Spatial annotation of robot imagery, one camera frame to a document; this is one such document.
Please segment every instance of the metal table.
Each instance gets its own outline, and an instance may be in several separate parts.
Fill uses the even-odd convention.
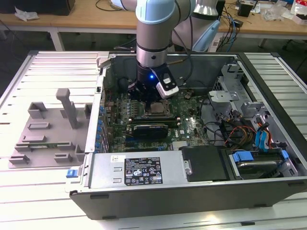
[[[8,169],[7,157],[11,155],[29,117],[27,108],[32,101],[42,101],[47,108],[60,108],[60,101],[54,97],[55,92],[57,88],[68,87],[76,107],[83,107],[84,103],[92,102],[99,73],[96,55],[97,52],[33,53],[26,58],[0,99],[0,144],[2,146],[0,229],[63,229],[64,226],[69,226],[91,230],[179,228],[276,230],[307,226],[307,193],[293,195],[273,207],[94,221],[88,219],[69,198],[70,184],[65,177],[68,167]],[[103,55],[107,59],[108,52],[104,52]],[[263,68],[271,72],[273,72],[272,68],[273,70],[277,68],[296,77],[290,79],[286,73],[281,74],[283,78],[288,78],[288,83],[300,82],[290,69],[281,69],[281,64],[284,63],[279,58],[272,58],[270,54],[247,53],[247,55],[259,72],[262,72]],[[264,59],[272,62],[275,59],[277,63],[259,63],[259,60]],[[279,84],[283,82],[281,78],[274,76],[270,75],[271,78],[279,80]],[[274,79],[266,79],[267,84],[273,84],[273,82],[275,82]],[[281,87],[270,86],[278,96],[284,93]],[[295,91],[288,95],[291,97],[279,98],[279,100],[291,102],[291,105],[296,101]],[[297,112],[293,106],[286,106],[285,109],[291,114]],[[307,108],[301,108],[301,114],[304,114],[305,109]]]

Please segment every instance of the connector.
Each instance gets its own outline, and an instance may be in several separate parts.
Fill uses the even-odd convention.
[[[243,22],[238,19],[234,19],[234,23],[236,28],[240,28],[243,26]]]
[[[235,117],[238,117],[238,118],[242,117],[242,114],[238,110],[233,110],[232,115],[235,116]]]

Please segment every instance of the blue tab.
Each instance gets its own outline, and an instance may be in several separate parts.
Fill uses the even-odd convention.
[[[235,162],[253,161],[254,160],[250,151],[238,151],[238,152],[235,152],[234,154],[232,154],[232,156],[233,156]]]
[[[260,134],[261,134],[261,131],[257,131],[256,137],[255,137],[255,145],[256,145],[256,147],[259,146]]]
[[[289,155],[286,150],[282,150],[282,156],[285,160],[289,158]]]
[[[265,152],[267,152],[268,150],[265,148],[265,140],[267,138],[267,133],[266,132],[262,132],[261,135],[261,140],[260,140],[260,144],[259,144],[259,148]]]
[[[68,169],[66,178],[77,178],[78,177],[78,170],[77,169]]]

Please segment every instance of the workbench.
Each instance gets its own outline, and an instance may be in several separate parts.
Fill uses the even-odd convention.
[[[283,77],[295,75],[287,68],[281,70],[280,63],[273,63],[274,58],[270,54],[246,55],[258,71],[283,71]],[[277,230],[307,226],[307,193],[295,194],[273,207],[95,221],[88,219],[69,198],[71,184],[65,177],[69,167],[8,169],[7,158],[11,155],[29,117],[27,109],[32,101],[42,101],[46,108],[61,108],[61,102],[54,95],[58,88],[69,88],[70,99],[74,101],[76,108],[93,102],[95,83],[99,74],[96,56],[97,52],[32,53],[25,59],[1,97],[0,229],[54,230],[69,226],[70,229],[90,230]],[[102,57],[105,60],[108,56],[108,52],[103,52]],[[287,87],[280,85],[280,82],[278,75],[271,75],[271,79],[266,79],[266,84],[276,90]],[[301,84],[292,78],[288,78],[287,82]],[[294,97],[297,90],[300,90],[300,87],[297,86],[294,91],[289,88],[289,100],[299,100]],[[75,178],[73,183],[79,181],[79,178]]]
[[[226,7],[234,0],[227,0]],[[13,14],[0,14],[0,19],[13,31],[45,31],[49,32],[56,51],[65,50],[60,32],[80,33],[114,33],[135,34],[137,18],[134,12],[102,11],[95,7],[96,0],[76,0],[75,6],[68,16],[42,15],[40,19],[24,22]],[[111,9],[106,0],[98,4],[99,7]],[[250,14],[248,18],[236,16],[231,8],[228,12],[244,24],[238,37],[272,38],[272,39],[307,39],[307,26],[298,25],[292,20],[266,22],[260,14]],[[209,51],[215,52],[217,41],[226,35],[228,22],[221,20],[219,33],[216,35]],[[0,30],[6,30],[0,24]]]

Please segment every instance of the power supply label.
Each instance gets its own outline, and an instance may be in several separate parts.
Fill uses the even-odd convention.
[[[163,184],[160,157],[125,159],[125,185]]]

